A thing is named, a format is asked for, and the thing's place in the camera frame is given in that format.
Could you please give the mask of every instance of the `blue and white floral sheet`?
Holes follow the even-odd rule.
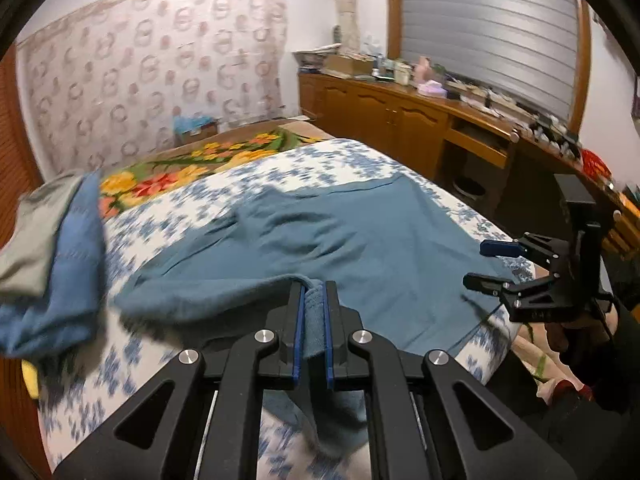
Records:
[[[414,179],[471,237],[507,240],[491,222],[435,184],[355,140],[333,139],[279,153],[198,180],[125,211],[105,223],[108,294],[101,330],[41,375],[43,440],[55,467],[105,418],[181,350],[174,334],[144,325],[124,326],[113,297],[147,260],[264,186],[290,191],[385,178],[398,171]],[[533,277],[526,260],[506,259],[522,279]],[[498,367],[516,336],[500,307],[462,349],[456,360],[483,383]],[[302,434],[262,412],[258,446],[259,479],[368,479],[367,446],[337,461],[309,449]]]

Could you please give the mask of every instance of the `patterned wall covering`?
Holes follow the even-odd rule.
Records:
[[[173,116],[222,129],[280,115],[284,0],[101,0],[23,41],[23,103],[57,172],[173,145]]]

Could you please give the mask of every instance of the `screw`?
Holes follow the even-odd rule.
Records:
[[[183,365],[192,365],[198,360],[198,353],[195,350],[183,350],[180,352],[178,359]]]
[[[258,332],[256,332],[254,335],[254,339],[258,343],[271,342],[273,341],[274,337],[276,337],[276,335],[271,330],[267,330],[266,328],[263,328],[262,330],[258,330]]]
[[[351,337],[353,337],[353,340],[356,343],[361,345],[369,343],[373,339],[371,332],[368,332],[367,330],[356,330]]]
[[[438,366],[445,365],[449,362],[449,355],[444,350],[431,350],[429,361]]]

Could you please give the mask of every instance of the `window blind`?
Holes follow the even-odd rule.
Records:
[[[576,0],[402,0],[403,58],[428,56],[567,119]]]

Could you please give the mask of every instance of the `blue folded garment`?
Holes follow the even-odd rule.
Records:
[[[1,354],[37,360],[95,336],[104,290],[99,184],[97,173],[88,175],[69,205],[44,297],[0,304]]]
[[[454,348],[498,307],[496,298],[465,289],[469,271],[512,277],[398,174],[288,193],[267,188],[163,250],[114,302],[127,316],[182,329],[188,346],[222,344],[262,328],[267,309],[286,302],[292,279],[305,283],[306,361],[291,397],[322,449],[337,454],[361,444],[366,428],[361,394],[314,386],[324,377],[320,283],[336,281],[341,304],[359,311],[365,328],[425,354]],[[300,412],[283,396],[265,394],[265,407],[291,422],[287,414]]]

